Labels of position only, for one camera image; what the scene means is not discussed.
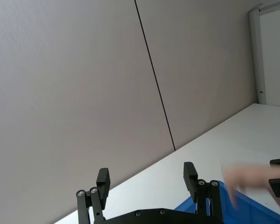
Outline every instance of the hand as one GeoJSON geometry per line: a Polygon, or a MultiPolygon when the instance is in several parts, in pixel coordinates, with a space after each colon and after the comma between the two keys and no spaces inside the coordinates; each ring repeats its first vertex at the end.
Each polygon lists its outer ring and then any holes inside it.
{"type": "Polygon", "coordinates": [[[276,203],[280,206],[280,199],[275,196],[268,180],[280,178],[280,166],[265,165],[232,165],[223,169],[224,181],[233,206],[236,204],[235,189],[245,188],[267,189],[276,203]]]}

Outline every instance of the screw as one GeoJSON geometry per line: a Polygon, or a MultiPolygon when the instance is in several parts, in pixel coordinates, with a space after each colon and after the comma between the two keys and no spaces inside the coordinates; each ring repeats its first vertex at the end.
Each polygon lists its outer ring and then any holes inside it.
{"type": "Polygon", "coordinates": [[[90,191],[92,194],[94,194],[95,192],[97,192],[97,189],[96,188],[93,188],[93,189],[91,189],[91,191],[90,191]]]}
{"type": "Polygon", "coordinates": [[[82,190],[78,192],[78,196],[82,196],[83,194],[84,194],[84,191],[82,191],[82,190]]]}
{"type": "Polygon", "coordinates": [[[218,186],[218,185],[219,185],[219,183],[217,183],[216,181],[211,182],[211,184],[212,184],[213,186],[218,186]]]}
{"type": "Polygon", "coordinates": [[[136,216],[139,217],[141,215],[141,211],[136,211],[136,216]]]}

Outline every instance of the white tabletop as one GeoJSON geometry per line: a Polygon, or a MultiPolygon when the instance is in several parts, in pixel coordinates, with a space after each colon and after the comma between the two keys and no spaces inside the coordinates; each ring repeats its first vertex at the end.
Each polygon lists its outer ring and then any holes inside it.
{"type": "MultiPolygon", "coordinates": [[[[183,162],[192,161],[199,178],[222,180],[222,166],[234,162],[269,164],[280,158],[280,107],[253,104],[214,129],[145,169],[109,192],[104,216],[109,219],[137,209],[174,209],[190,196],[183,162]]],[[[246,194],[278,212],[266,192],[246,194]]],[[[78,224],[77,211],[56,224],[78,224]]]]}

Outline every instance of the blue bin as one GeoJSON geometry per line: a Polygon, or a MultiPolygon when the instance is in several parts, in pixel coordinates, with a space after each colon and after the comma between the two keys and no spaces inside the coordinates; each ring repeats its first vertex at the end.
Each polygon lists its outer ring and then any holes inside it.
{"type": "MultiPolygon", "coordinates": [[[[280,224],[280,215],[253,199],[237,192],[238,209],[233,208],[225,184],[220,183],[220,199],[225,224],[280,224]]],[[[175,210],[194,213],[196,205],[189,197],[175,210]]]]}

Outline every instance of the gray wall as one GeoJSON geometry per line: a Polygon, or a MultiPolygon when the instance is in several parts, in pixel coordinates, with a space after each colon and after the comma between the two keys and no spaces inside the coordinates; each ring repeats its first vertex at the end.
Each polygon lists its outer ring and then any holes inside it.
{"type": "Polygon", "coordinates": [[[0,0],[0,224],[48,224],[173,152],[134,2],[0,0]]]}
{"type": "Polygon", "coordinates": [[[255,102],[247,12],[259,0],[137,2],[176,148],[255,102]]]}
{"type": "MultiPolygon", "coordinates": [[[[257,0],[139,0],[177,147],[255,100],[257,0]]],[[[0,224],[48,224],[173,152],[134,2],[0,0],[0,224]]]]}

